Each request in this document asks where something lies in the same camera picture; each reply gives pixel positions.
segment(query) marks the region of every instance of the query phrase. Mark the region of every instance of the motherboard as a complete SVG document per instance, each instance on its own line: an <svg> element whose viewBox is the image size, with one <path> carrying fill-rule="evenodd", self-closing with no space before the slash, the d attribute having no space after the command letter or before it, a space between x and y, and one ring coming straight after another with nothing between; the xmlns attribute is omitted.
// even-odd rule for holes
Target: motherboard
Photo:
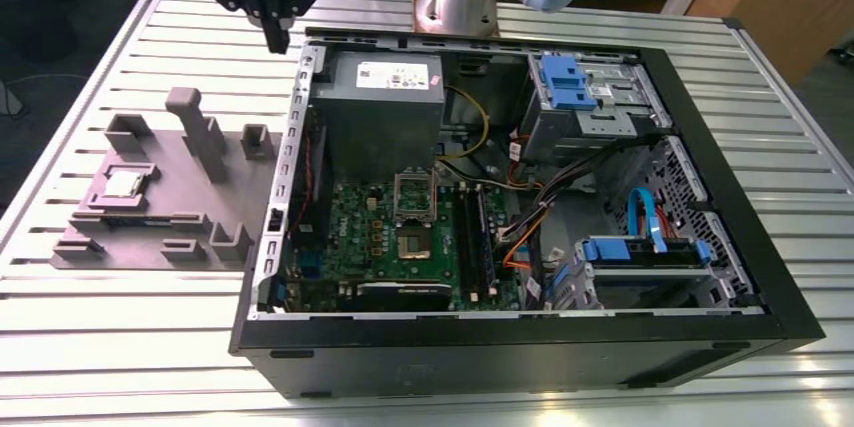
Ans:
<svg viewBox="0 0 854 427"><path fill-rule="evenodd" d="M402 310L519 309L515 272L493 259L491 238L509 221L505 193L415 180L337 183L326 249L298 252L289 269L291 308L346 311L357 290L374 288L411 294L394 295L418 304Z"/></svg>

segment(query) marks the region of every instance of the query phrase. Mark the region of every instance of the ram slot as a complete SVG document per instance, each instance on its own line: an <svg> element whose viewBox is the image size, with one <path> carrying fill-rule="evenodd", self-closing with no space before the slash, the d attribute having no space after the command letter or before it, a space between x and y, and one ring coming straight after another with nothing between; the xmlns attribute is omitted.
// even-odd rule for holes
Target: ram slot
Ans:
<svg viewBox="0 0 854 427"><path fill-rule="evenodd" d="M483 272L483 279L481 283L481 292L486 296L495 295L493 286L495 285L495 263L493 262L493 236L490 233L490 218L486 212L486 198L483 196L483 189L478 189L473 192L478 207L478 241L479 241L479 268Z"/></svg>
<svg viewBox="0 0 854 427"><path fill-rule="evenodd" d="M475 301L478 281L475 273L475 251L469 229L467 193L454 195L454 236L457 237L457 266L459 268L461 294Z"/></svg>

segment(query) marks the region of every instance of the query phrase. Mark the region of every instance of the power supply label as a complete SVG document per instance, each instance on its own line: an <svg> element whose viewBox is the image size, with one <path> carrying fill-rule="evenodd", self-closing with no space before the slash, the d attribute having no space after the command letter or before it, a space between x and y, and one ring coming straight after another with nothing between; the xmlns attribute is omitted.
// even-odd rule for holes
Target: power supply label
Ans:
<svg viewBox="0 0 854 427"><path fill-rule="evenodd" d="M363 89L430 90L427 64L362 62L357 87Z"/></svg>

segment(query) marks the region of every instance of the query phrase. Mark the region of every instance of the aluminum table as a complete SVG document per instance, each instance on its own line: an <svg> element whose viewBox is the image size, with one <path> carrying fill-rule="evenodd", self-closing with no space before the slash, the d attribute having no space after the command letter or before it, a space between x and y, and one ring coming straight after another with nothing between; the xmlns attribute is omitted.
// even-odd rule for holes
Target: aluminum table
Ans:
<svg viewBox="0 0 854 427"><path fill-rule="evenodd" d="M319 0L297 30L411 29L411 0ZM828 339L666 390L286 401L227 353L242 273L54 269L116 113L179 128L197 87L223 130L285 125L289 55L213 0L139 0L0 221L0 423L152 426L523 424L841 426L854 422L854 176L746 33L717 19L502 5L505 37L668 50Z"/></svg>

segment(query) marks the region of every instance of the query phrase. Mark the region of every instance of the green circuit board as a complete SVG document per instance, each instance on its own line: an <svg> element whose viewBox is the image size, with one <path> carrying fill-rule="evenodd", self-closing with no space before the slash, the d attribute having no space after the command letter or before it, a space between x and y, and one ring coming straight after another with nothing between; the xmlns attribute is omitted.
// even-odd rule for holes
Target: green circuit board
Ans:
<svg viewBox="0 0 854 427"><path fill-rule="evenodd" d="M335 302L330 299L338 294L341 282L347 281L430 281L453 287L453 310L519 308L515 278L497 282L497 295L486 299L473 300L461 291L453 203L458 188L437 188L437 220L426 226L395 222L391 183L335 185L323 267L317 281L303 284L303 311L334 311ZM503 193L491 188L483 192L495 229L507 222ZM430 205L429 195L402 189L401 201L407 202L407 208L422 209ZM402 258L409 255L421 258Z"/></svg>

